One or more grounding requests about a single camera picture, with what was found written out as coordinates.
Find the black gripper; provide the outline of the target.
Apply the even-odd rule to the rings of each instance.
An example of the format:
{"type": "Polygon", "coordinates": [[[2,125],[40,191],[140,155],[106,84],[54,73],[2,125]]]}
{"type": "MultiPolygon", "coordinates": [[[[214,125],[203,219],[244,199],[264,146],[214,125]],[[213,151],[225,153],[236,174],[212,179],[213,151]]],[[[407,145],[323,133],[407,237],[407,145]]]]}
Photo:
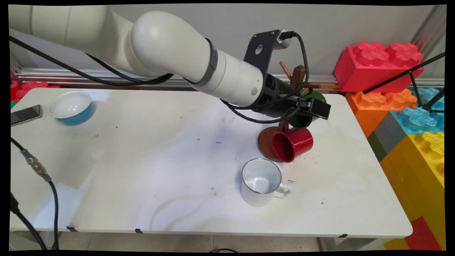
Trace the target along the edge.
{"type": "MultiPolygon", "coordinates": [[[[291,97],[280,102],[277,102],[277,100],[291,94],[295,90],[290,84],[283,82],[271,74],[267,74],[260,97],[255,101],[255,112],[271,118],[291,118],[291,114],[297,107],[297,101],[291,97]]],[[[303,115],[328,120],[330,111],[330,104],[315,98],[303,99],[302,101],[303,115]]]]}

